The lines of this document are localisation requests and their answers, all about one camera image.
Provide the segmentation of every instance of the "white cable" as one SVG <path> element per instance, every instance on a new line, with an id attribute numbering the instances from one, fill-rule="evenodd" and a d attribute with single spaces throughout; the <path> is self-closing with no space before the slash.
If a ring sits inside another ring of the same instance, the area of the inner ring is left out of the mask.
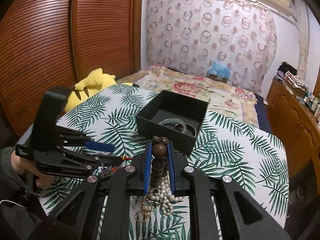
<path id="1" fill-rule="evenodd" d="M 2 202 L 5 202 L 5 201 L 10 202 L 10 203 L 13 203 L 13 204 L 16 204 L 16 205 L 18 205 L 18 206 L 20 206 L 20 207 L 23 207 L 23 208 L 26 208 L 26 207 L 24 207 L 24 206 L 21 206 L 21 205 L 18 204 L 18 203 L 15 203 L 15 202 L 10 201 L 10 200 L 5 200 L 5 199 L 0 201 L 0 205 L 2 204 Z"/>

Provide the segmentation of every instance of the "green leaf pattern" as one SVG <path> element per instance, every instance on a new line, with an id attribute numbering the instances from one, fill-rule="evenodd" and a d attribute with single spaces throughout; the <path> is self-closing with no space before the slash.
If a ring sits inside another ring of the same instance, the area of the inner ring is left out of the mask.
<path id="1" fill-rule="evenodd" d="M 68 112 L 59 120 L 59 125 L 82 130 L 95 141 L 114 144 L 115 155 L 132 157 L 143 152 L 146 143 L 138 134 L 135 115 L 155 96 L 156 93 L 144 89 L 114 85 Z M 84 147 L 72 149 L 95 153 Z M 188 161 L 208 176 L 220 178 L 228 174 L 233 177 L 284 226 L 289 179 L 284 147 L 277 137 L 254 125 L 208 111 Z M 57 178 L 40 198 L 45 212 L 49 213 L 79 183 L 77 179 Z M 132 201 L 132 204 L 136 208 L 130 208 L 128 239 L 190 239 L 187 197 L 172 205 L 171 216 L 163 216 L 157 207 L 144 223 L 136 223 L 134 218 L 140 203 Z"/>

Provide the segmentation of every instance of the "black jewelry box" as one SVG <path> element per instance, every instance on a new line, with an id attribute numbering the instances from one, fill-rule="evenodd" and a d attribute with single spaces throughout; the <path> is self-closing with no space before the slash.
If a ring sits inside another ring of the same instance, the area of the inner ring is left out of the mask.
<path id="1" fill-rule="evenodd" d="M 136 114 L 138 133 L 148 139 L 153 136 L 167 137 L 173 142 L 173 147 L 183 154 L 190 155 L 201 125 L 207 112 L 208 102 L 185 95 L 162 90 L 139 113 Z M 168 118 L 179 118 L 197 130 L 194 137 L 193 128 L 187 125 L 183 134 L 174 124 L 164 126 L 159 123 Z"/>

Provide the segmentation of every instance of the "yellow plush toy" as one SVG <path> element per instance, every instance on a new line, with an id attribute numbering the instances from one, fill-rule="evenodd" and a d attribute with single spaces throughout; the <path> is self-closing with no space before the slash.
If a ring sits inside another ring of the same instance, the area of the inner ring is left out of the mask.
<path id="1" fill-rule="evenodd" d="M 85 79 L 75 85 L 75 90 L 71 92 L 64 108 L 65 113 L 69 112 L 88 98 L 98 94 L 100 91 L 115 85 L 115 79 L 115 75 L 103 74 L 102 68 L 91 71 Z M 132 86 L 133 84 L 124 83 L 124 85 Z"/>

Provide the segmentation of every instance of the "curtain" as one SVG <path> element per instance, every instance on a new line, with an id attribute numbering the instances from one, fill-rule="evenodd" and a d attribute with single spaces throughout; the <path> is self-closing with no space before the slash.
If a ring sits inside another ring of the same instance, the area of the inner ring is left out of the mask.
<path id="1" fill-rule="evenodd" d="M 303 79 L 306 76 L 308 54 L 309 54 L 309 18 L 307 5 L 302 0 L 293 0 L 296 10 L 295 17 L 298 22 L 299 31 L 299 62 L 297 74 Z"/>
<path id="2" fill-rule="evenodd" d="M 276 53 L 271 11 L 238 0 L 148 0 L 147 62 L 206 76 L 214 62 L 228 84 L 261 93 Z"/>

